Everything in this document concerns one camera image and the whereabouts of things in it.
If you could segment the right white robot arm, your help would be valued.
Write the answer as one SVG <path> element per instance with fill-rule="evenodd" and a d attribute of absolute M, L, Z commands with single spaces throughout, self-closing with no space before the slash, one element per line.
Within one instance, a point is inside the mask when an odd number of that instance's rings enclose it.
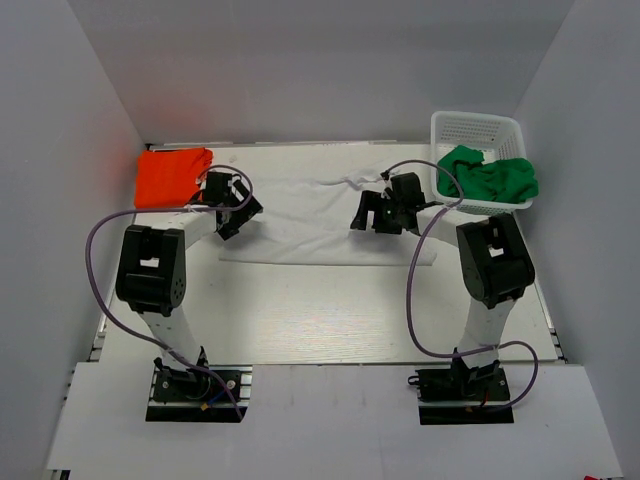
<path fill-rule="evenodd" d="M 516 302 L 535 280 L 533 262 L 514 217 L 510 214 L 490 216 L 485 220 L 456 223 L 443 241 L 458 249 L 464 286 L 470 296 L 463 335 L 453 352 L 438 353 L 424 347 L 416 334 L 413 318 L 414 278 L 422 247 L 430 234 L 455 211 L 457 203 L 442 204 L 424 226 L 418 213 L 433 207 L 427 202 L 415 173 L 383 173 L 386 187 L 382 192 L 361 193 L 352 230 L 364 231 L 372 217 L 373 230 L 379 234 L 399 235 L 409 232 L 418 237 L 411 258 L 405 289 L 405 314 L 410 338 L 423 354 L 449 359 L 459 368 L 451 374 L 453 390 L 472 399 L 488 385 L 488 375 L 499 367 L 499 350 L 507 318 Z"/>

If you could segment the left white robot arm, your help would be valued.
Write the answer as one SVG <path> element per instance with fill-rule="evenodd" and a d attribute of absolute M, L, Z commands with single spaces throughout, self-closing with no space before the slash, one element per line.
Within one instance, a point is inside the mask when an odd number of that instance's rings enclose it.
<path fill-rule="evenodd" d="M 160 369 L 178 371 L 177 387 L 199 399 L 211 387 L 204 347 L 196 342 L 182 303 L 187 290 L 187 250 L 213 234 L 226 241 L 263 211 L 241 174 L 210 171 L 187 205 L 152 225 L 124 233 L 116 295 L 139 315 L 159 345 Z"/>

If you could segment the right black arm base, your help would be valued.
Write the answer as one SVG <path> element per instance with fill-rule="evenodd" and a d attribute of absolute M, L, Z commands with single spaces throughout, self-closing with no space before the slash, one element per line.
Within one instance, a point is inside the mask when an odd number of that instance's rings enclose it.
<path fill-rule="evenodd" d="M 416 370 L 407 378 L 416 390 L 422 426 L 513 424 L 511 394 L 503 368 L 492 379 L 463 386 L 451 369 Z"/>

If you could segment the green t shirt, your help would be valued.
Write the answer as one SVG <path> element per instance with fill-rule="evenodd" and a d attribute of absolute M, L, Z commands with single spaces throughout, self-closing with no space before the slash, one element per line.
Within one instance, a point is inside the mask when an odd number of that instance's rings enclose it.
<path fill-rule="evenodd" d="M 444 196 L 459 196 L 451 176 L 466 200 L 520 204 L 539 194 L 534 166 L 525 158 L 486 162 L 480 150 L 459 145 L 438 165 L 448 172 L 438 172 L 437 191 Z"/>

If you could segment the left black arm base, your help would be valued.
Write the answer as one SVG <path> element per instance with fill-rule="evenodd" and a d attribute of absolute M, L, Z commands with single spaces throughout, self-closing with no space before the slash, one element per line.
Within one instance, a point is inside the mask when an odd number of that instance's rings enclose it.
<path fill-rule="evenodd" d="M 200 373 L 154 368 L 146 408 L 146 422 L 240 423 L 229 389 L 242 416 L 247 412 L 252 386 L 251 366 L 220 366 L 213 371 L 221 383 Z"/>

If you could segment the white t shirt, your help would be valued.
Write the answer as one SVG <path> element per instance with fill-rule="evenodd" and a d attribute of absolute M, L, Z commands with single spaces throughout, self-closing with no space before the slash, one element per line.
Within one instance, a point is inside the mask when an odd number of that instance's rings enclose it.
<path fill-rule="evenodd" d="M 418 243 L 411 233 L 352 230 L 361 194 L 382 190 L 372 168 L 328 177 L 255 177 L 263 212 L 221 243 L 226 262 L 274 265 L 406 266 Z"/>

